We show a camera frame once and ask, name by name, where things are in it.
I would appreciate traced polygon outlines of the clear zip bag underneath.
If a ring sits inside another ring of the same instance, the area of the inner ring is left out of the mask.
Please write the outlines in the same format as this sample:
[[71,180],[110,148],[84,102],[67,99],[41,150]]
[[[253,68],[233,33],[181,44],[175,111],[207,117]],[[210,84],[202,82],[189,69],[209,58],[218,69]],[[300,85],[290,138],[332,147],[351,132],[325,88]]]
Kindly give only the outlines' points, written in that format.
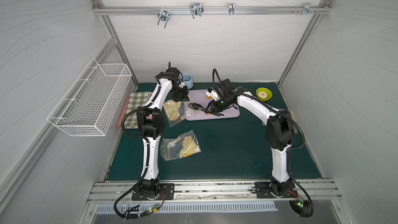
[[163,109],[170,127],[192,116],[192,111],[188,107],[188,102],[184,101],[175,102],[173,100],[168,100],[163,104]]

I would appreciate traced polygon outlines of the lavender plastic tray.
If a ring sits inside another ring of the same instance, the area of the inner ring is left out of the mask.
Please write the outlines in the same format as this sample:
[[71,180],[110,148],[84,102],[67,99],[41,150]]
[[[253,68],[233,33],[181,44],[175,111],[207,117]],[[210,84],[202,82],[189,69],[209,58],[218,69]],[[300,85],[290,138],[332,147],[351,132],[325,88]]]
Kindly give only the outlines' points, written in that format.
[[[204,108],[206,108],[209,104],[209,102],[212,99],[207,99],[206,98],[206,91],[207,89],[202,89],[202,90],[190,90],[189,91],[189,99],[191,100],[191,103],[197,103],[202,105]],[[237,105],[234,105],[233,107],[222,111],[221,113],[224,114],[224,116],[217,117],[214,115],[206,115],[202,111],[196,111],[190,108],[192,111],[192,116],[187,117],[187,121],[199,121],[199,120],[218,120],[218,119],[227,119],[227,118],[237,118],[240,115],[240,111],[238,109]]]

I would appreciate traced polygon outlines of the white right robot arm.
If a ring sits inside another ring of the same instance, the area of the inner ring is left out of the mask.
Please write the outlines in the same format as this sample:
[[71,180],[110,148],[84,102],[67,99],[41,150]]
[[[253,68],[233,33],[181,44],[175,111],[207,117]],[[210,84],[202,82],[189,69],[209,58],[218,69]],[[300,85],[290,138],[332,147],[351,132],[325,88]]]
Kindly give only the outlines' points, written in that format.
[[212,71],[213,86],[206,92],[212,98],[205,109],[206,114],[219,115],[236,104],[250,111],[266,126],[265,141],[271,147],[273,169],[270,188],[281,198],[294,180],[290,172],[289,154],[305,144],[305,136],[288,110],[273,108],[261,101],[244,87],[234,87],[228,79],[221,80],[216,69]]

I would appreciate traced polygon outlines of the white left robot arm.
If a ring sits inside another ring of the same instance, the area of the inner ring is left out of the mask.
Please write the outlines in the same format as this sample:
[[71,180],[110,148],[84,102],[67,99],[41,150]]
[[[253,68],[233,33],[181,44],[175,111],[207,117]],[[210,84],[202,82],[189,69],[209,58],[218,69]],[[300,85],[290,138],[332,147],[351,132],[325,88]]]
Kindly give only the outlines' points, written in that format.
[[[155,197],[160,191],[158,153],[159,142],[165,130],[162,116],[163,104],[169,94],[173,101],[189,101],[189,89],[182,81],[182,73],[176,67],[168,64],[166,71],[155,75],[156,87],[149,100],[142,107],[130,111],[122,119],[122,132],[128,136],[142,139],[144,145],[143,170],[135,191],[142,191]],[[129,133],[125,128],[125,121],[133,114],[137,116],[139,135]]]

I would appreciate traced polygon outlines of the clear zip bag with duck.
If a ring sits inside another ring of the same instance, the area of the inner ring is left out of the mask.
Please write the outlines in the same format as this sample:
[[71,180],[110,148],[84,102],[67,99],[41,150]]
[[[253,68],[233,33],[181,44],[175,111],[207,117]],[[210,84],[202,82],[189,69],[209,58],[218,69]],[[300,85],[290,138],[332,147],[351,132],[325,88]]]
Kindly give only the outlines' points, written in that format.
[[181,159],[201,152],[198,138],[193,130],[174,139],[162,139],[160,149],[165,161]]

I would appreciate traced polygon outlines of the light blue ceramic mug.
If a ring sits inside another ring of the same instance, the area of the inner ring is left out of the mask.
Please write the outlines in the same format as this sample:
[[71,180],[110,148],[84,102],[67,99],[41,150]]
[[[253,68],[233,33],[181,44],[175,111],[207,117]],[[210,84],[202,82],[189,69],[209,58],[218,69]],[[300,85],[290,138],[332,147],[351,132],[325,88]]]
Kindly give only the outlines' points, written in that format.
[[183,74],[182,75],[182,81],[184,84],[188,87],[189,90],[191,90],[194,86],[194,81],[193,77],[190,74]]

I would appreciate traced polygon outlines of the green plastic bowl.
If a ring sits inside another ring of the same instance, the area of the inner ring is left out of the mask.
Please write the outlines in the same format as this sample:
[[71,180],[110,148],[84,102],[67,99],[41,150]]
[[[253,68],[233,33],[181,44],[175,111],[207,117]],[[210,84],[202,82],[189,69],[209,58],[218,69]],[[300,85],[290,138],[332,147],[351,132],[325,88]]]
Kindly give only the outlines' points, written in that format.
[[256,90],[256,96],[259,100],[265,102],[271,99],[273,96],[272,92],[267,88],[258,88]]

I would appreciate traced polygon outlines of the pink tray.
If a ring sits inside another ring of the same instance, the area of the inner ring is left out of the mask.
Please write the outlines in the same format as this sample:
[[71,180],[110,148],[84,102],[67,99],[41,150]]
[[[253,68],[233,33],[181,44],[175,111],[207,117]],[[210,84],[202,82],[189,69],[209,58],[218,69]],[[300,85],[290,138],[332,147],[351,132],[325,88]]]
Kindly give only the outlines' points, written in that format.
[[129,105],[130,96],[131,96],[130,94],[127,96],[126,101],[125,101],[124,106],[123,106],[123,109],[121,111],[121,115],[120,115],[118,123],[117,123],[117,128],[119,128],[119,129],[121,129],[122,119],[124,118],[126,109],[127,109],[128,105]]

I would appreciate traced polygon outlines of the metal hook clamp left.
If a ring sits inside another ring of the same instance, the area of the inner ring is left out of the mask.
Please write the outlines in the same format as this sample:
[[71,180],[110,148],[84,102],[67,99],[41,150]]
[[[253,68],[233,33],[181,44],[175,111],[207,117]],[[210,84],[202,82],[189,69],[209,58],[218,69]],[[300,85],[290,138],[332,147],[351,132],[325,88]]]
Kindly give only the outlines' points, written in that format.
[[167,10],[162,9],[162,10],[158,11],[157,25],[159,25],[160,22],[164,22],[164,26],[163,27],[166,28],[169,19],[170,19],[170,13]]

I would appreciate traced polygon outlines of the metal hook clamp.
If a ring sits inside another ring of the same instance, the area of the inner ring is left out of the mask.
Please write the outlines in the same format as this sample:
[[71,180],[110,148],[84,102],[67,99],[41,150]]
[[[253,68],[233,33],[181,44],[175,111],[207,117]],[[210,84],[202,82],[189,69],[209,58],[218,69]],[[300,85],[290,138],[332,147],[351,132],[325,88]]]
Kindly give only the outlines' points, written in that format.
[[169,19],[170,19],[170,13],[167,10],[162,9],[162,10],[158,11],[157,25],[159,25],[160,22],[164,22],[164,26],[163,27],[166,28]]
[[302,16],[304,16],[304,15],[318,15],[318,14],[320,14],[320,11],[319,11],[319,10],[317,10],[317,9],[315,9],[315,10],[312,9],[312,6],[311,6],[310,3],[305,4],[301,10],[299,10],[299,11],[293,10],[292,12],[293,12],[294,14],[296,14],[296,15],[302,15]]
[[204,12],[203,4],[200,2],[191,4],[189,6],[189,9],[194,19],[196,16],[201,17]]

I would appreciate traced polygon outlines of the metal hook small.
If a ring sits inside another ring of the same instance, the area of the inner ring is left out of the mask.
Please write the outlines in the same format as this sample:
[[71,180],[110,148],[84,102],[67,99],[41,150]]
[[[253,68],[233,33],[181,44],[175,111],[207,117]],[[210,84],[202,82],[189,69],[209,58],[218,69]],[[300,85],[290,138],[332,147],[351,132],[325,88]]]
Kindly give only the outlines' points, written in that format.
[[234,12],[235,12],[235,5],[234,5],[234,3],[230,3],[229,4],[229,15],[230,16],[234,15]]

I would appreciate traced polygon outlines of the metal hook clamp middle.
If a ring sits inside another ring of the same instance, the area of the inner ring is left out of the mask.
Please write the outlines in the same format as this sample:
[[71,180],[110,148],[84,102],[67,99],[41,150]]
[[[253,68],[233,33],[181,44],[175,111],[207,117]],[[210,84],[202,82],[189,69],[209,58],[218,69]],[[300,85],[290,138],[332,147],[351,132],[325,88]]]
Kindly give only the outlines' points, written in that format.
[[204,12],[203,4],[200,2],[191,4],[189,6],[189,9],[194,19],[196,16],[201,17]]

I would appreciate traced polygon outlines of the metal hook clamp right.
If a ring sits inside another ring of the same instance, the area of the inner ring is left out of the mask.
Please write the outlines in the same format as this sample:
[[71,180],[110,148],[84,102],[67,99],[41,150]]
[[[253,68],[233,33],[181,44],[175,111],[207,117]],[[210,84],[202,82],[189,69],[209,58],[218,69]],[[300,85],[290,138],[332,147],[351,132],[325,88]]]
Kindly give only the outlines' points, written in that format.
[[299,11],[293,10],[292,12],[293,12],[294,14],[296,14],[296,15],[302,15],[302,16],[304,16],[304,15],[318,15],[318,14],[320,14],[320,11],[319,11],[319,10],[317,10],[317,9],[315,9],[315,10],[312,9],[312,6],[311,6],[310,3],[305,4],[301,10],[299,10]]

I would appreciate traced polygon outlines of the white vent strip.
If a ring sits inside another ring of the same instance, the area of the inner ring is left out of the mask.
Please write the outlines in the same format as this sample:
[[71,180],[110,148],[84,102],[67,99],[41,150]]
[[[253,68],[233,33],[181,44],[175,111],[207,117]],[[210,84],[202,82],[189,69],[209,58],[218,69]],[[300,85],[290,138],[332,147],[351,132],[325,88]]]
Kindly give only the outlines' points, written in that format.
[[[140,208],[135,213],[141,213],[156,203],[118,204],[118,210],[124,213],[134,206]],[[252,212],[275,212],[278,211],[274,201],[260,202],[166,202],[158,210],[161,214],[171,213],[252,213]],[[113,204],[99,204],[96,214],[115,214]]]

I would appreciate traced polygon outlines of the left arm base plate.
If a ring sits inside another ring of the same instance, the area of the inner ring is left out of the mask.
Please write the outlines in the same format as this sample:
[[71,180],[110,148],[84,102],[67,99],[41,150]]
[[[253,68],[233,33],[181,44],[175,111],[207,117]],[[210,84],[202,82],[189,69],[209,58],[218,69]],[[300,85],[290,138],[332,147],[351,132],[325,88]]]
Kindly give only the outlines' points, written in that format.
[[175,184],[161,183],[157,190],[135,189],[132,191],[133,201],[160,201],[174,199]]

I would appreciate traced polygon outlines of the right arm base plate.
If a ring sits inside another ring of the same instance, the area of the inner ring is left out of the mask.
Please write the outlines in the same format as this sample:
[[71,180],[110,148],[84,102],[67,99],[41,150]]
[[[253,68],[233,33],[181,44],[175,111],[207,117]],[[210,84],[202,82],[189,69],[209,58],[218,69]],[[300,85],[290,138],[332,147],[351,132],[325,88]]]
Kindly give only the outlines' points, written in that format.
[[255,186],[250,189],[259,199],[272,198],[296,198],[298,196],[293,181],[279,183],[278,181],[260,181],[255,182]]

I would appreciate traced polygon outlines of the aluminium top rail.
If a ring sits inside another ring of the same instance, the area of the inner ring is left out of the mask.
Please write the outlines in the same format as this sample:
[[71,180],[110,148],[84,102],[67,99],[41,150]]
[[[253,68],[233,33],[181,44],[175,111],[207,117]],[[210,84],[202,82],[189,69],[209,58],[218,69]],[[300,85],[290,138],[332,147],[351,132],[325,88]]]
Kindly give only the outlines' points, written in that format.
[[[202,15],[229,16],[229,6],[204,6]],[[294,15],[293,10],[299,11],[303,6],[237,6],[234,15]],[[159,10],[167,10],[171,16],[191,15],[188,6],[172,7],[100,7],[93,9],[95,15],[104,16],[156,16]],[[330,14],[331,7],[312,6],[320,11],[321,15]]]

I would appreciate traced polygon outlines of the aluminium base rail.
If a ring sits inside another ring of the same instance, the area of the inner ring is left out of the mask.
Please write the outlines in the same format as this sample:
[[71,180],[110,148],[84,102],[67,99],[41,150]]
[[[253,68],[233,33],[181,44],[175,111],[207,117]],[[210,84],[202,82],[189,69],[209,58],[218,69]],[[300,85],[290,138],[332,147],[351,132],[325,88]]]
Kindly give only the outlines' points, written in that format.
[[[259,201],[250,189],[257,179],[250,180],[164,180],[175,184],[172,202],[199,201]],[[299,179],[299,184],[312,200],[341,200],[343,197],[332,179]],[[88,203],[113,203],[135,184],[134,181],[95,183],[88,196]]]

